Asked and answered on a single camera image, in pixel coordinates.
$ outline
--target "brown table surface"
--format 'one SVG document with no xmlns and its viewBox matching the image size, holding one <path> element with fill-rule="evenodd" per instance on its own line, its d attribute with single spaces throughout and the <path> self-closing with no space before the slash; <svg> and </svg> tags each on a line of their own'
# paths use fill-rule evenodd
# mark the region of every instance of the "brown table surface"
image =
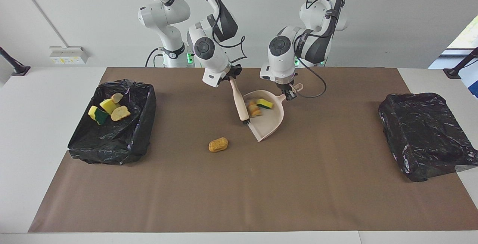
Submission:
<svg viewBox="0 0 478 244">
<path fill-rule="evenodd" d="M 108 68 L 101 82 L 153 84 L 147 155 L 125 166 L 63 158 L 29 232 L 246 232 L 478 230 L 457 174 L 412 183 L 398 169 L 377 108 L 407 93 L 397 69 L 315 68 L 328 90 L 285 101 L 278 130 L 256 142 L 239 121 L 229 83 L 202 69 Z M 243 94 L 273 82 L 244 69 Z M 321 83 L 299 70 L 304 93 Z M 227 150 L 208 143 L 225 136 Z"/>
</svg>

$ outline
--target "beige dustpan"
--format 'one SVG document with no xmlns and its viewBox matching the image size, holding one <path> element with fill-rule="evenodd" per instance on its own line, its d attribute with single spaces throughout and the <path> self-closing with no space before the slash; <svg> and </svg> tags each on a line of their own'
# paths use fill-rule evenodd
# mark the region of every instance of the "beige dustpan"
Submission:
<svg viewBox="0 0 478 244">
<path fill-rule="evenodd" d="M 300 91 L 303 88 L 304 86 L 302 84 L 294 86 L 296 91 Z M 262 108 L 261 111 L 263 115 L 251 118 L 251 122 L 249 123 L 249 128 L 257 141 L 260 142 L 275 132 L 280 123 L 282 123 L 282 119 L 284 118 L 284 107 L 282 106 L 282 101 L 285 100 L 285 95 L 282 94 L 280 96 L 275 96 L 269 91 L 257 90 L 244 96 L 244 101 L 246 103 L 252 99 L 266 99 L 274 104 L 271 109 Z"/>
</svg>

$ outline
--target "table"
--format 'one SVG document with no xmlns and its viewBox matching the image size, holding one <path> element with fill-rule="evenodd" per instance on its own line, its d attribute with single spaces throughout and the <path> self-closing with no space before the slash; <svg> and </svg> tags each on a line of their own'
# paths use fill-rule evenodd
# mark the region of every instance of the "table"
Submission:
<svg viewBox="0 0 478 244">
<path fill-rule="evenodd" d="M 81 116 L 84 105 L 89 101 L 104 68 L 33 68 L 27 77 L 10 79 L 0 89 L 0 143 L 2 163 L 0 165 L 0 241 L 9 242 L 65 242 L 78 243 L 111 240 L 116 242 L 164 241 L 172 240 L 189 243 L 204 239 L 205 242 L 259 242 L 276 239 L 279 243 L 318 242 L 327 243 L 401 243 L 402 239 L 423 240 L 430 243 L 448 243 L 452 240 L 474 243 L 478 232 L 283 232 L 283 233 L 199 233 L 199 234 L 23 234 L 33 219 L 51 179 L 65 153 L 67 142 L 78 120 L 71 116 Z M 400 69 L 405 83 L 413 93 L 435 92 L 442 95 L 453 111 L 466 135 L 478 146 L 478 101 L 461 83 L 449 80 L 440 70 Z M 70 97 L 68 103 L 46 100 L 50 97 Z M 52 116 L 51 108 L 62 108 Z M 35 110 L 37 118 L 28 115 Z M 46 128 L 50 133 L 36 131 L 35 127 Z M 475 205 L 478 202 L 478 169 L 459 173 Z"/>
</svg>

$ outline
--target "trash bag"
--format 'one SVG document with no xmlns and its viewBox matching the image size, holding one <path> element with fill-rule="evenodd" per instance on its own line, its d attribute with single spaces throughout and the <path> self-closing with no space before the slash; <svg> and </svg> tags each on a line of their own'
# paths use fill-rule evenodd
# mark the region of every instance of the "trash bag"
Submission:
<svg viewBox="0 0 478 244">
<path fill-rule="evenodd" d="M 124 95 L 119 104 L 131 115 L 119 121 L 107 118 L 98 125 L 88 115 L 89 108 L 95 105 L 101 109 L 99 103 L 116 93 Z M 155 113 L 152 85 L 126 79 L 100 84 L 68 144 L 71 157 L 89 164 L 138 161 L 148 149 Z"/>
<path fill-rule="evenodd" d="M 389 94 L 379 116 L 391 153 L 411 181 L 456 172 L 457 165 L 478 166 L 478 151 L 438 94 Z"/>
</svg>

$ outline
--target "green indicator light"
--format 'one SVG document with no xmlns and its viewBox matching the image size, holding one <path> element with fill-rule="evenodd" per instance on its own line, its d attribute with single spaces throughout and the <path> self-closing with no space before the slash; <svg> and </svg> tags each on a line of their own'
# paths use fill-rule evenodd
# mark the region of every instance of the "green indicator light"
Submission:
<svg viewBox="0 0 478 244">
<path fill-rule="evenodd" d="M 187 62 L 189 64 L 192 64 L 194 62 L 192 55 L 190 53 L 186 53 L 186 56 L 187 56 Z"/>
</svg>

